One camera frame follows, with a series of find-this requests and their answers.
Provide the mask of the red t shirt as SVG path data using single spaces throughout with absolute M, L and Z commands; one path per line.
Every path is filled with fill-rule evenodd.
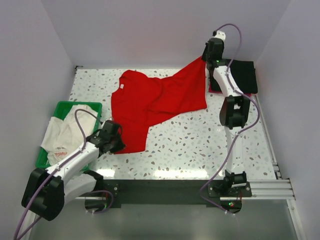
M 120 154 L 143 152 L 149 128 L 179 114 L 207 108 L 206 63 L 197 58 L 172 76 L 148 77 L 127 70 L 111 95 L 111 113 L 122 126 Z

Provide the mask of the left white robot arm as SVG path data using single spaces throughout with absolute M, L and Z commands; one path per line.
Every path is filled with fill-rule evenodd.
M 63 207 L 75 198 L 104 192 L 104 178 L 83 168 L 106 153 L 125 148 L 120 124 L 106 120 L 101 129 L 84 139 L 70 156 L 46 169 L 34 169 L 28 179 L 21 205 L 47 221 L 55 219 Z

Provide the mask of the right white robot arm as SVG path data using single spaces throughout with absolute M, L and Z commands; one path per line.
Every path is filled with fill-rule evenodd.
M 242 96 L 227 61 L 223 59 L 224 38 L 214 36 L 205 44 L 202 59 L 209 74 L 210 90 L 216 82 L 224 96 L 219 112 L 219 121 L 224 126 L 227 141 L 227 162 L 222 183 L 213 189 L 227 196 L 235 196 L 247 184 L 244 166 L 243 140 L 240 131 L 244 129 L 250 110 L 250 100 Z

